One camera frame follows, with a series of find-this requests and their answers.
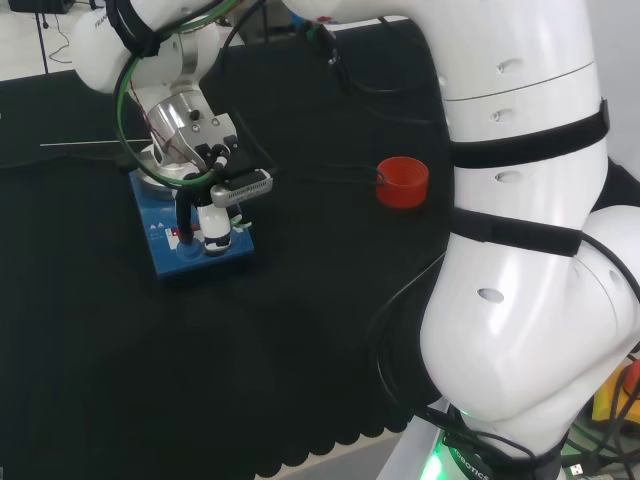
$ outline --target black cloth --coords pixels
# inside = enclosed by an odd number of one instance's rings
[[[362,81],[434,76],[428,55],[384,29],[340,39]],[[240,480],[405,427],[367,366],[365,333],[384,300],[444,247],[445,129],[371,119],[298,38],[232,49],[228,69],[230,91],[219,72],[203,89],[216,111],[232,102],[244,113],[285,174],[245,206],[253,258],[167,283],[153,273],[128,180],[93,158],[105,150],[40,147],[114,138],[109,98],[74,73],[0,84],[11,125],[0,129],[0,162],[35,162],[0,170],[6,478]],[[400,103],[441,114],[435,83]],[[129,137],[142,138],[133,122]],[[65,152],[85,158],[43,161]],[[429,166],[422,208],[393,211],[371,186],[286,174],[393,155]],[[390,312],[396,321],[419,324],[428,284]],[[417,355],[417,334],[403,341]],[[421,374],[416,360],[410,368]]]

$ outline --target blue base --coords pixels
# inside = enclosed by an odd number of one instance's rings
[[[234,228],[231,232],[231,247],[224,255],[218,257],[205,255],[201,243],[202,232],[198,224],[198,213],[195,208],[191,210],[191,218],[196,238],[191,245],[180,243],[177,237],[175,203],[172,200],[160,200],[144,193],[135,172],[129,174],[129,181],[136,197],[156,274],[159,277],[209,267],[253,253],[253,241],[249,231]]]

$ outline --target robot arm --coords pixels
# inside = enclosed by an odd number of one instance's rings
[[[456,165],[455,206],[493,219],[584,230],[640,275],[638,210],[590,214],[606,178],[607,149],[604,134],[580,134],[583,125],[598,130],[602,111],[585,0],[284,1],[319,22],[413,19],[438,73]],[[155,30],[207,2],[131,3]],[[80,76],[111,91],[128,53],[108,21],[91,14],[76,37]],[[141,62],[134,88],[163,137],[176,138],[194,110],[213,118],[197,82],[218,48],[209,26],[170,39],[157,58]],[[156,144],[166,147],[158,137]],[[172,162],[163,166],[186,164],[168,156]],[[427,370],[464,412],[465,424],[536,455],[561,442],[639,340],[631,288],[593,249],[558,254],[460,232],[451,235],[421,332]],[[512,457],[525,455],[494,443]]]
[[[131,1],[140,20],[153,31],[208,3]],[[94,11],[78,22],[72,56],[88,86],[111,93],[131,53],[104,12]],[[138,61],[128,85],[153,140],[138,157],[146,167],[138,172],[139,178],[151,192],[189,182],[202,184],[201,191],[177,196],[176,212],[178,223],[184,226],[181,238],[189,242],[193,236],[191,206],[197,208],[205,249],[212,255],[230,247],[231,223],[226,209],[272,187],[271,175],[256,168],[245,155],[229,116],[216,116],[200,90],[199,82],[215,63],[220,47],[215,24],[175,33],[160,45],[157,55]],[[207,172],[213,172],[215,183],[200,182],[199,177]]]

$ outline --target red cup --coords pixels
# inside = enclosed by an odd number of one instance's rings
[[[386,180],[377,188],[378,200],[393,208],[414,208],[427,198],[429,169],[410,157],[388,158],[378,166]]]

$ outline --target green cable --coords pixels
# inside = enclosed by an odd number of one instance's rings
[[[194,28],[198,28],[198,27],[204,27],[205,25],[216,21],[217,19],[219,19],[220,17],[222,17],[223,15],[226,15],[227,13],[229,13],[229,11],[234,8],[236,5],[238,5],[240,3],[241,0],[229,0],[228,2],[220,5],[219,7],[216,7],[215,9],[213,9],[210,15],[207,15],[206,17],[200,19],[200,20],[196,20],[195,22],[192,23],[187,23],[186,25],[182,25],[180,28],[178,28],[177,30],[175,30],[174,32],[171,33],[171,35],[174,35],[176,33],[183,33],[183,32],[187,32],[189,30],[192,30]]]
[[[199,28],[202,27],[204,25],[207,25],[215,20],[217,20],[218,18],[220,18],[221,16],[225,15],[227,12],[229,12],[232,8],[234,8],[238,3],[240,2],[240,0],[229,0],[228,2],[224,3],[223,5],[215,8],[212,10],[212,13],[198,21],[192,22],[192,23],[188,23],[185,25],[182,25],[181,27],[179,27],[177,30],[171,32],[170,34],[168,34],[167,39],[170,38],[172,35],[175,35],[176,33],[181,33],[181,32],[185,32],[188,30],[192,30],[194,28]],[[140,59],[136,58],[131,66],[129,67],[129,70],[126,72],[124,80],[122,82],[122,84],[120,85],[120,90],[117,92],[118,95],[118,110],[117,110],[117,114],[118,114],[118,130],[120,131],[120,135],[122,136],[122,138],[125,140],[124,146],[126,148],[126,150],[129,152],[130,155],[132,155],[135,159],[136,159],[136,163],[138,164],[138,166],[140,167],[140,169],[146,173],[147,175],[149,175],[152,179],[156,180],[159,183],[162,184],[166,184],[166,186],[168,187],[197,187],[200,185],[206,185],[207,183],[209,183],[211,181],[211,179],[213,178],[213,173],[212,172],[208,172],[206,174],[204,174],[203,176],[197,178],[197,179],[193,179],[193,180],[178,180],[176,178],[171,178],[171,177],[165,177],[164,175],[160,175],[159,173],[156,172],[152,172],[148,167],[146,167],[145,165],[142,164],[142,162],[138,159],[137,154],[133,151],[133,149],[131,148],[131,146],[129,145],[129,142],[126,140],[126,136],[124,133],[124,128],[122,126],[122,106],[124,105],[124,98],[126,96],[127,93],[127,88],[129,87],[129,83],[131,82],[131,78],[133,77],[133,73],[136,69],[136,67],[138,66],[138,62],[140,61]]]

